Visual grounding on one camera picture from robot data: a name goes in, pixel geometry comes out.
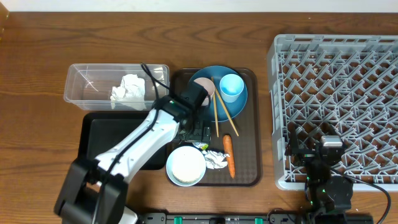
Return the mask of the green foil snack wrapper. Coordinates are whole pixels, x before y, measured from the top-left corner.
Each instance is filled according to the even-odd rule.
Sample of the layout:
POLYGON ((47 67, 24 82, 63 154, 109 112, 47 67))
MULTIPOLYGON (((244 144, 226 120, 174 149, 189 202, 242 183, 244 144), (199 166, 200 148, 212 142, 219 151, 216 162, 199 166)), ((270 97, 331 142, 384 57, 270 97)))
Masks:
POLYGON ((200 149, 202 151, 207 150, 208 148, 208 144, 204 143, 204 142, 193 142, 193 145, 197 148, 200 149))

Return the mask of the wooden chopstick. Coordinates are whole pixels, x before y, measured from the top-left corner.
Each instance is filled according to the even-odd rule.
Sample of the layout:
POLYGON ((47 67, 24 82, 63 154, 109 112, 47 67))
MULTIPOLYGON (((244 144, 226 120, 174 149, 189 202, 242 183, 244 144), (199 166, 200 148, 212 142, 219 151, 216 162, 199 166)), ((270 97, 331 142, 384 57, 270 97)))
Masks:
MULTIPOLYGON (((211 77, 211 81, 214 84, 214 77, 211 77)), ((215 84, 214 84, 214 89, 215 89, 215 93, 213 95, 212 102, 213 102, 213 111, 214 111, 214 117, 215 117, 216 136, 219 137, 218 113, 217 113, 217 107, 216 107, 216 90, 217 89, 215 87, 215 84)))
POLYGON ((236 129, 236 127, 235 127, 235 124, 234 124, 234 122, 233 122, 233 120, 232 120, 231 116, 229 115, 228 109, 226 108, 226 106, 225 106, 225 104, 224 104, 224 101, 223 101, 223 99, 222 99, 221 95, 219 94, 219 92, 218 92, 218 89, 217 89, 217 88, 215 88, 215 93, 216 93, 216 95, 217 95, 218 99, 220 100, 220 103, 221 103, 221 105, 222 105, 222 107, 223 107, 223 109, 224 109, 224 112, 226 113, 226 115, 227 115, 227 118, 228 118, 228 120, 229 120, 229 122, 230 122, 231 126, 232 126, 232 127, 233 127, 233 129, 234 129, 234 132, 235 132, 235 133, 236 133, 236 135, 239 137, 238 130, 236 129))

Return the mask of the orange carrot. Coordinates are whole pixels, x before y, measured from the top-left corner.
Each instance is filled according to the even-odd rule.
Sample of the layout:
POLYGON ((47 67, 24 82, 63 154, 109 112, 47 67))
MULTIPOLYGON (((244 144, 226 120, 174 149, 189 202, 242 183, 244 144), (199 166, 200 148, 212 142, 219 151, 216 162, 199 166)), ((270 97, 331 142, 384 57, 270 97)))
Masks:
POLYGON ((226 134, 223 136, 223 148, 224 148, 224 153, 228 155, 226 157, 226 160, 228 163, 230 176, 232 178, 235 178, 236 168, 234 163, 233 143, 230 135, 226 134))

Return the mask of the white paper ball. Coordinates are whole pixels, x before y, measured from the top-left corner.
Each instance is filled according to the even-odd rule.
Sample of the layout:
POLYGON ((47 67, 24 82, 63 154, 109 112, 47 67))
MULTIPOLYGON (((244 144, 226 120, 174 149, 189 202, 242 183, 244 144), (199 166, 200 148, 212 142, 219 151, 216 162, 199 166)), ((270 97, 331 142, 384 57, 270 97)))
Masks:
POLYGON ((202 151, 201 153, 205 158, 207 169, 222 169, 228 165, 226 159, 229 157, 229 154, 208 150, 202 151))

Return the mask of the light blue bowl of rice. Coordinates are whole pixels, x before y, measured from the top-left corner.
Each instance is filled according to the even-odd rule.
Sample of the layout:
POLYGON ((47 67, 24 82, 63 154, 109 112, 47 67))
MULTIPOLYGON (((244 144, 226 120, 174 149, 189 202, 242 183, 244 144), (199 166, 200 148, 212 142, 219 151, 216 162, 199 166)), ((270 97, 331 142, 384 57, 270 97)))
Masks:
POLYGON ((193 186, 205 175, 206 161, 203 154, 193 146, 174 149, 166 162, 166 173, 177 186, 193 186))

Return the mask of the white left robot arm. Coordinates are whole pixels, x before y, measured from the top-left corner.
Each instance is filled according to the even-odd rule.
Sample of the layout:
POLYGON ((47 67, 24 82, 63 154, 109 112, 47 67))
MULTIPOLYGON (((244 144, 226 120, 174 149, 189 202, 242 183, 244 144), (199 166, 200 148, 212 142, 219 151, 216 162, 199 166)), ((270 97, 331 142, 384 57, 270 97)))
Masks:
POLYGON ((130 181, 179 131, 188 132, 201 100, 165 96, 125 139, 94 159, 77 157, 70 165, 54 213, 65 223, 137 223, 125 205, 130 181))

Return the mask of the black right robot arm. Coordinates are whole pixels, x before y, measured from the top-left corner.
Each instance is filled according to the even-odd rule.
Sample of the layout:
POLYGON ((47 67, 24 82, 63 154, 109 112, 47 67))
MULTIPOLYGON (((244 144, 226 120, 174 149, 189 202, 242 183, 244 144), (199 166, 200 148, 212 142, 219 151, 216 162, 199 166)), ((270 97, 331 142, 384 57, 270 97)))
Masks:
POLYGON ((351 208, 353 183, 347 178, 331 174, 345 153, 346 145, 332 127, 319 142, 302 147, 296 128, 289 129, 290 137, 286 156, 293 157, 293 165, 306 170, 305 193, 311 203, 302 220, 308 223, 345 222, 345 210, 351 208))

